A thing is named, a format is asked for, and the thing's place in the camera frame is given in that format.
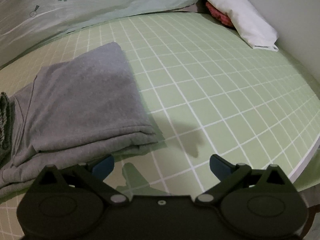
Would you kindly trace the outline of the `grey sweatpants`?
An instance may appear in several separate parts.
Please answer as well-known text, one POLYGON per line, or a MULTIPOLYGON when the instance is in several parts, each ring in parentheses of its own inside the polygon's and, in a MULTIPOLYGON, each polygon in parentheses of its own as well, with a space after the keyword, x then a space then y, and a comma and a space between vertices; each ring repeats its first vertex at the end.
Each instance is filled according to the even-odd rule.
POLYGON ((143 154, 158 141, 116 42, 41 68, 8 98, 14 113, 11 150, 1 159, 2 198, 29 188, 47 165, 143 154))

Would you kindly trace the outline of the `green grid cutting mat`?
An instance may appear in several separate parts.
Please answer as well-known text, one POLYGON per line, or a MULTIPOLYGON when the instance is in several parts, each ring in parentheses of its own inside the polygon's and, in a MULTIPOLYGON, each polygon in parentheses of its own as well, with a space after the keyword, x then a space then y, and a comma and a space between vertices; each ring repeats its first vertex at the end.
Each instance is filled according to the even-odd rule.
POLYGON ((209 159, 279 165, 301 188, 319 147, 319 83, 283 50, 250 48, 206 15, 112 20, 55 38, 1 70, 14 94, 39 70, 117 42, 160 133, 150 153, 119 156, 105 179, 125 197, 197 196, 218 183, 209 159))

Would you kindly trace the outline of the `red knitted garment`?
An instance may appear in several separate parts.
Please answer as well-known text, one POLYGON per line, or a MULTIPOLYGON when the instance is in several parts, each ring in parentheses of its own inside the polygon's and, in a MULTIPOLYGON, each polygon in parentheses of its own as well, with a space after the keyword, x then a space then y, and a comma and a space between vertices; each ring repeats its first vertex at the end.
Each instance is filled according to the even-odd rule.
POLYGON ((205 3, 205 5, 206 5, 207 9, 209 10, 211 16, 214 19, 218 20, 224 26, 227 26, 229 28, 234 28, 234 25, 231 22, 231 19, 227 15, 225 15, 221 11, 217 10, 208 1, 205 3))

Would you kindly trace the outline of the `light green carrot duvet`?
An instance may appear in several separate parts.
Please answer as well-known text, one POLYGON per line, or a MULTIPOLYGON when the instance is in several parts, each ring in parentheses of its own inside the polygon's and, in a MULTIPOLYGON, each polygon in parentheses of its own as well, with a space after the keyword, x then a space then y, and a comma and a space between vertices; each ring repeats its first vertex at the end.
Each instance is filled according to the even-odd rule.
POLYGON ((1 66, 56 35, 198 0, 1 0, 1 66))

